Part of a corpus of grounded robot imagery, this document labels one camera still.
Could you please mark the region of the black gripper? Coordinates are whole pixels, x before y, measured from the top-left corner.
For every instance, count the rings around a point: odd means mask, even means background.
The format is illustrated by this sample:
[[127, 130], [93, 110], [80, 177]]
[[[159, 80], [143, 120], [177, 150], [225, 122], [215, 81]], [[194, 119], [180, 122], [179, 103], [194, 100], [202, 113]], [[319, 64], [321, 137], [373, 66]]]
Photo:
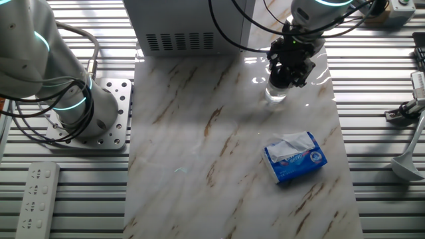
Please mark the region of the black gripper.
[[284, 36], [276, 39], [270, 45], [267, 53], [270, 77], [278, 75], [282, 66], [293, 68], [292, 83], [303, 88], [315, 63], [311, 58], [323, 47], [321, 38], [311, 41], [300, 41], [296, 37]]

